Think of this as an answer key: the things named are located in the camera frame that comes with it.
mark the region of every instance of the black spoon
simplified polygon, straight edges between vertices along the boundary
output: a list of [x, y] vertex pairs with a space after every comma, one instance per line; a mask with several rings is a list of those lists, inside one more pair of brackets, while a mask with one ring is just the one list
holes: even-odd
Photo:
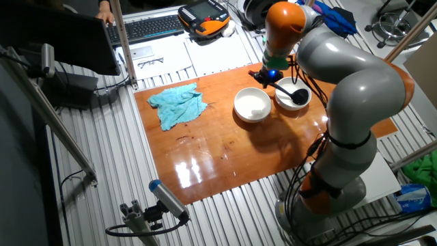
[[306, 89], [299, 89], [299, 90], [296, 90], [295, 92], [293, 92], [292, 94], [290, 94], [284, 88], [282, 88], [281, 86], [279, 86], [275, 83], [270, 83], [268, 85], [273, 86], [276, 89], [285, 93], [287, 96], [289, 96], [292, 99], [292, 101], [295, 105], [304, 105], [308, 101], [309, 94], [308, 94], [308, 91]]

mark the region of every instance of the slotted aluminum surface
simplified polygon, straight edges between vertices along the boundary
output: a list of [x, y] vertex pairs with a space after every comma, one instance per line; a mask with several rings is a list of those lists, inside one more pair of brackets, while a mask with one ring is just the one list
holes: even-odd
[[[336, 1], [326, 1], [337, 6]], [[148, 15], [133, 14], [127, 21], [173, 14], [175, 9], [149, 12]], [[262, 37], [245, 32], [237, 26], [237, 32], [252, 63], [262, 57]], [[369, 51], [358, 36], [347, 39], [351, 44]], [[98, 87], [113, 85], [124, 79], [123, 71], [118, 77], [100, 76], [94, 72], [64, 65], [68, 72], [98, 77]], [[195, 78], [193, 67], [139, 81], [142, 87], [154, 87]], [[66, 199], [66, 218], [61, 209], [59, 189], [56, 187], [58, 211], [64, 245], [141, 245], [137, 238], [107, 236], [104, 229], [122, 224], [119, 205], [138, 200], [143, 208], [156, 204], [156, 198], [148, 190], [151, 180], [157, 179], [156, 168], [145, 136], [134, 91], [130, 86], [117, 90], [100, 90], [91, 101], [87, 111], [63, 109], [60, 116], [98, 175], [98, 186], [91, 187], [83, 182], [84, 175], [78, 174], [66, 181], [63, 194]], [[392, 117], [399, 129], [395, 135], [378, 140], [378, 151], [391, 162], [428, 144], [433, 138], [422, 129], [420, 117], [414, 108], [406, 107]], [[48, 131], [49, 148], [55, 183], [67, 175], [79, 171], [80, 167], [68, 154], [59, 140]], [[278, 173], [241, 187], [213, 195], [189, 204], [191, 221], [188, 226], [175, 232], [157, 236], [161, 245], [293, 245], [292, 238], [283, 233], [274, 217], [274, 202], [288, 186], [292, 170]], [[406, 183], [399, 176], [401, 183]], [[375, 201], [332, 219], [337, 230], [358, 219], [369, 216], [393, 214], [387, 198]], [[177, 221], [169, 214], [164, 215], [164, 228], [173, 227]], [[373, 222], [364, 222], [369, 227]]]

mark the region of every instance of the wooden board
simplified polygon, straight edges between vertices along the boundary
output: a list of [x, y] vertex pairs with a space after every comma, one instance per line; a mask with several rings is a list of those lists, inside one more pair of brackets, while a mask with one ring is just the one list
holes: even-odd
[[[234, 97], [246, 87], [262, 88], [247, 73], [260, 68], [253, 64], [135, 94], [159, 178], [184, 204], [297, 166], [317, 134], [326, 130], [325, 110], [315, 95], [304, 109], [286, 111], [274, 100], [272, 87], [264, 90], [272, 99], [270, 116], [257, 124], [240, 120]], [[163, 132], [148, 98], [194, 82], [207, 108], [197, 119]], [[318, 84], [327, 95], [335, 87]], [[372, 131], [382, 137], [397, 129], [387, 119]]]

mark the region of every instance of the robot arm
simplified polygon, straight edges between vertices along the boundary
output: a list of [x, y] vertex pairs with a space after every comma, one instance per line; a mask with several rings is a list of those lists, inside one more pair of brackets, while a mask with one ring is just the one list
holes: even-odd
[[281, 1], [270, 7], [266, 16], [266, 41], [262, 68], [249, 74], [264, 88], [283, 78], [279, 70], [287, 70], [288, 55], [305, 34], [320, 19], [313, 9], [306, 5], [296, 5]]
[[263, 85], [276, 82], [282, 76], [269, 76], [275, 74], [271, 70], [288, 69], [284, 61], [301, 41], [296, 53], [300, 68], [314, 79], [337, 85], [326, 108], [324, 151], [305, 177], [297, 199], [285, 202], [289, 198], [282, 194], [276, 204], [281, 226], [288, 232], [296, 228], [301, 235], [365, 197], [359, 176], [376, 155], [370, 128], [399, 113], [414, 93], [414, 81], [403, 70], [352, 46], [326, 26], [313, 29], [314, 15], [307, 6], [274, 4], [266, 18], [263, 67], [252, 74]]

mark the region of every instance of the towel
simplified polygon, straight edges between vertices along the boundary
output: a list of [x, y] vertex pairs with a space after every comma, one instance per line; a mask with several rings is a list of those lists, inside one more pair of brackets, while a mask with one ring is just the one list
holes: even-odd
[[425, 185], [431, 194], [431, 206], [437, 207], [437, 150], [402, 168], [413, 183]]
[[177, 123], [189, 122], [199, 117], [207, 104], [202, 102], [202, 93], [196, 92], [196, 83], [165, 89], [150, 96], [149, 104], [158, 107], [158, 117], [163, 131]]

